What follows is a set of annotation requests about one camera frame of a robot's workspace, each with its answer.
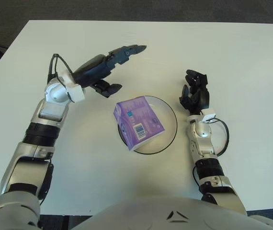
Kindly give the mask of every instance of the purple package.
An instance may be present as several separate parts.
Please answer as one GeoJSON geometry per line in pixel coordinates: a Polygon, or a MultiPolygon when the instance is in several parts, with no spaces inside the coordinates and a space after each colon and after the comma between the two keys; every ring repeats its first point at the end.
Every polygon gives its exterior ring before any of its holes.
{"type": "Polygon", "coordinates": [[[129,150],[137,149],[164,131],[144,96],[116,103],[114,116],[129,150]]]}

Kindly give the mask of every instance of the black triangle logo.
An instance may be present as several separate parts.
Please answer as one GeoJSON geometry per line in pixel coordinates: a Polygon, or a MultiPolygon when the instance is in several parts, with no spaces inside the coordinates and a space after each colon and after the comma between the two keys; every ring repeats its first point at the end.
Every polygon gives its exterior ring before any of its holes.
{"type": "Polygon", "coordinates": [[[189,218],[178,211],[172,211],[166,220],[170,223],[188,223],[189,218]]]}

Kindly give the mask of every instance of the gray carpet floor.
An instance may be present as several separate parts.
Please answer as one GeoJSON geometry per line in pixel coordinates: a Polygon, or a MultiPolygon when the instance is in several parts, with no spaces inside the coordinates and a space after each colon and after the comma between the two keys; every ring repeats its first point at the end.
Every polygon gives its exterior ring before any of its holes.
{"type": "MultiPolygon", "coordinates": [[[[0,0],[0,44],[10,46],[28,20],[273,23],[273,0],[0,0]]],[[[273,209],[250,211],[273,219],[273,209]]],[[[47,216],[67,230],[88,217],[47,216]]]]}

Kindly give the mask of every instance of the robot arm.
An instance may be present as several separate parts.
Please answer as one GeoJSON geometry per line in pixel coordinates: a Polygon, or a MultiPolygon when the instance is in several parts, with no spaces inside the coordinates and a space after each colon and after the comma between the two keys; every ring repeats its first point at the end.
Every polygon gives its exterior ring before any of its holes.
{"type": "Polygon", "coordinates": [[[50,188],[55,152],[55,142],[68,114],[70,102],[84,100],[84,88],[91,86],[105,97],[116,93],[122,86],[109,85],[102,79],[111,74],[115,64],[123,64],[129,56],[142,52],[146,46],[123,46],[111,51],[108,56],[98,55],[74,73],[63,58],[54,54],[42,99],[31,119],[24,139],[17,145],[15,153],[5,171],[0,184],[0,218],[17,213],[8,223],[0,223],[2,229],[16,229],[25,224],[37,226],[39,218],[39,200],[44,200],[50,188]],[[51,74],[53,60],[56,58],[55,73],[51,74]],[[57,60],[61,59],[67,70],[58,76],[57,60]]]}
{"type": "Polygon", "coordinates": [[[246,215],[238,194],[223,173],[211,142],[212,131],[209,124],[216,114],[213,109],[209,109],[207,76],[187,70],[186,80],[190,85],[191,96],[189,97],[189,89],[185,85],[180,103],[191,114],[187,119],[187,135],[199,177],[199,191],[203,194],[202,200],[246,215]]]}

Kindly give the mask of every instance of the barcode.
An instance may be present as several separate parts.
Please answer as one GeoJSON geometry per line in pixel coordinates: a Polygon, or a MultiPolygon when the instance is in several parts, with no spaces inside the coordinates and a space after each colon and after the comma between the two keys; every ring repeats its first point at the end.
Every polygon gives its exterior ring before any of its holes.
{"type": "Polygon", "coordinates": [[[146,137],[145,130],[144,130],[143,126],[142,126],[142,123],[139,123],[139,124],[133,126],[133,129],[135,130],[136,136],[137,136],[137,138],[139,140],[146,137]]]}

